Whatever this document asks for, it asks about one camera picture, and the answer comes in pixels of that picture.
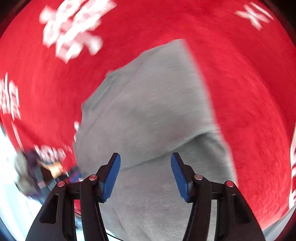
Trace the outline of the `grey knit garment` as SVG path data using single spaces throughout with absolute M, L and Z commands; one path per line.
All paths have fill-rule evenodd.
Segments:
M 84 177 L 121 156 L 105 227 L 123 240 L 181 240 L 191 207 L 170 165 L 177 152 L 210 181 L 236 181 L 203 77 L 184 40 L 111 72 L 84 102 L 74 152 Z

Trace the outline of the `red blanket with white characters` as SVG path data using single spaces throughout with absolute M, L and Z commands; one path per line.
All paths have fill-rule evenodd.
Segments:
M 261 228 L 295 192 L 295 46 L 259 1 L 31 1 L 1 37 L 1 123 L 67 171 L 84 102 L 111 72 L 184 40 Z

